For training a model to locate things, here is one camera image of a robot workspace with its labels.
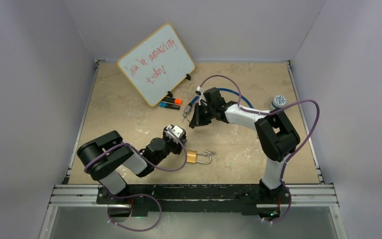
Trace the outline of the blue cable lock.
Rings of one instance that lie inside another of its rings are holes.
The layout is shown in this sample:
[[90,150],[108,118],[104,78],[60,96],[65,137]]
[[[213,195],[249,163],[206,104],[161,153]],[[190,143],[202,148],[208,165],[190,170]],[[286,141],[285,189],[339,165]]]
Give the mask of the blue cable lock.
[[[221,92],[229,92],[229,93],[232,93],[232,94],[234,94],[236,96],[239,96],[239,93],[237,91],[235,91],[235,90],[231,90],[231,89],[227,89],[227,88],[219,88],[219,91],[221,91]],[[196,96],[187,104],[187,106],[185,107],[185,109],[184,109],[184,111],[182,113],[182,116],[181,116],[182,122],[184,122],[184,120],[187,118],[187,116],[190,113],[193,105],[198,101],[198,99],[199,99],[199,94],[196,93]],[[241,100],[243,100],[248,105],[249,108],[251,108],[251,109],[254,108],[253,105],[250,103],[250,101],[246,97],[242,96]]]

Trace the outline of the silver key bunch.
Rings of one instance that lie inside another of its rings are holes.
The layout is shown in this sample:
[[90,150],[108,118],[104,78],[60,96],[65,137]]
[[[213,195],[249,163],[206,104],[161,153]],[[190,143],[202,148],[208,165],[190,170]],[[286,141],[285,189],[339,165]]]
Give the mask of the silver key bunch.
[[209,155],[209,156],[216,155],[216,152],[215,152],[215,151],[212,151],[212,150],[209,150],[209,149],[206,149],[206,150],[204,151],[204,153],[205,153],[206,155]]

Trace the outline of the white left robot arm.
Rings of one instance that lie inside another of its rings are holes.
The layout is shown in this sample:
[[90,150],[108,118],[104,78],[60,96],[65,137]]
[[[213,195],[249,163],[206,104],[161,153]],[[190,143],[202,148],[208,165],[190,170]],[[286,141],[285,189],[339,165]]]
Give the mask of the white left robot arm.
[[109,192],[115,203],[121,204],[130,193],[128,184],[117,172],[119,166],[144,177],[170,154],[181,154],[186,142],[186,131],[177,125],[169,125],[163,129],[162,137],[152,139],[145,148],[137,150],[113,130],[80,146],[77,156],[84,171]]

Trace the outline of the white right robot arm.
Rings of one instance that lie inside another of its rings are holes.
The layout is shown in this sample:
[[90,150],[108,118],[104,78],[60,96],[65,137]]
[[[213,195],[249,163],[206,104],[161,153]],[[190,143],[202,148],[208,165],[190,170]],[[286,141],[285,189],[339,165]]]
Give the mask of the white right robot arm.
[[213,119],[236,124],[254,130],[261,148],[267,157],[266,168],[260,180],[259,195],[267,203],[279,196],[283,186],[285,162],[296,151],[300,137],[284,112],[256,112],[248,107],[240,107],[237,102],[226,102],[218,88],[204,91],[197,88],[198,101],[189,123],[191,128],[205,126]]

